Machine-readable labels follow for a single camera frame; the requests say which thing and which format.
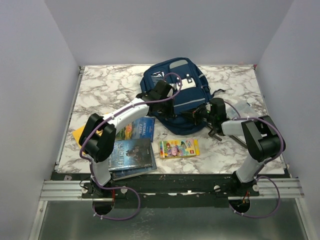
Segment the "navy blue student backpack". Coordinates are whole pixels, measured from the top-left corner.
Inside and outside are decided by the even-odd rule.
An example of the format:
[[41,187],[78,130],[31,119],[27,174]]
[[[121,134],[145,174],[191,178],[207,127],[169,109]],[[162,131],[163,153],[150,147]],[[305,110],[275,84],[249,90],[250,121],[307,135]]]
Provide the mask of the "navy blue student backpack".
[[183,112],[196,109],[202,104],[208,104],[213,98],[211,88],[206,76],[187,57],[172,58],[149,67],[140,81],[142,92],[152,90],[158,81],[165,80],[176,92],[180,83],[175,75],[165,76],[168,73],[175,73],[182,80],[182,89],[173,99],[164,102],[166,106],[171,106],[170,113],[164,109],[151,112],[152,117],[156,117],[160,123],[175,135],[186,136],[202,130],[207,124],[202,121],[195,124],[193,120],[183,116]]

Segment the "yellow crayon box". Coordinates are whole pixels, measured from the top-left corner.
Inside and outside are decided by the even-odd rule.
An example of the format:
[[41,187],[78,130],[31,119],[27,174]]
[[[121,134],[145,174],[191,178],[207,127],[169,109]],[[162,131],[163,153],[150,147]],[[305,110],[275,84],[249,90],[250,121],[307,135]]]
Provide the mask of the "yellow crayon box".
[[162,159],[199,156],[199,143],[194,138],[163,140],[159,142],[159,154]]

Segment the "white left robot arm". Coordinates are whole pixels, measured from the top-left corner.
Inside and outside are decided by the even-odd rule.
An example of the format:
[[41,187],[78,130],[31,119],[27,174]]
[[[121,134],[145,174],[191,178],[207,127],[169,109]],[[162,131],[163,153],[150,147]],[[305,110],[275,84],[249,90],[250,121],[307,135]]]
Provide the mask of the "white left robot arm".
[[153,89],[139,93],[131,102],[111,113],[100,116],[92,114],[78,140],[81,146],[79,156],[89,161],[90,177],[93,180],[93,191],[101,198],[107,197],[111,191],[109,163],[116,140],[116,134],[126,125],[147,116],[149,113],[161,111],[167,113],[173,109],[171,102],[182,89],[177,90],[164,80],[160,80]]

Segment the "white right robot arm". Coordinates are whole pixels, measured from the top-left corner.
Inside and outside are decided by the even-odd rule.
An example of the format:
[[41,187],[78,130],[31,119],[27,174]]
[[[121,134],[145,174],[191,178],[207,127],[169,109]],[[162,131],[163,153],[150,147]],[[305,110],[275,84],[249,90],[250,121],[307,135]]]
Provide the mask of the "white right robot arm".
[[205,103],[181,115],[192,121],[194,125],[205,123],[210,128],[209,136],[243,136],[248,156],[233,174],[230,191],[241,196],[248,190],[248,183],[256,180],[263,167],[285,150],[285,141],[268,115],[261,117],[227,116],[227,102],[214,97],[209,101],[210,109]]

